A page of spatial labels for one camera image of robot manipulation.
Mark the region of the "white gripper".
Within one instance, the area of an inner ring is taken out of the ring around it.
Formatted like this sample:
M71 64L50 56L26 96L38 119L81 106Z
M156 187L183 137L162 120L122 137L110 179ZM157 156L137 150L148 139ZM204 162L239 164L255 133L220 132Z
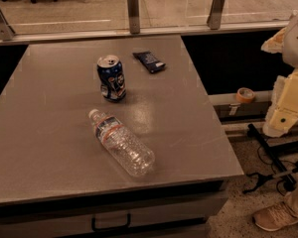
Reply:
M279 138L287 134L298 121L298 68L287 77L277 76L272 107L266 114L262 131L268 137Z

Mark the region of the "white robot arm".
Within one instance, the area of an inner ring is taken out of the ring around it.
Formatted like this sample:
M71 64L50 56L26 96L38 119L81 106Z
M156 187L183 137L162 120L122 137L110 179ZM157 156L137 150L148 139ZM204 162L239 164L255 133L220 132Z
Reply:
M292 13L289 24L265 41L261 49L281 53L283 61L294 68L287 77L277 76L262 128L266 136L281 137L298 121L298 10Z

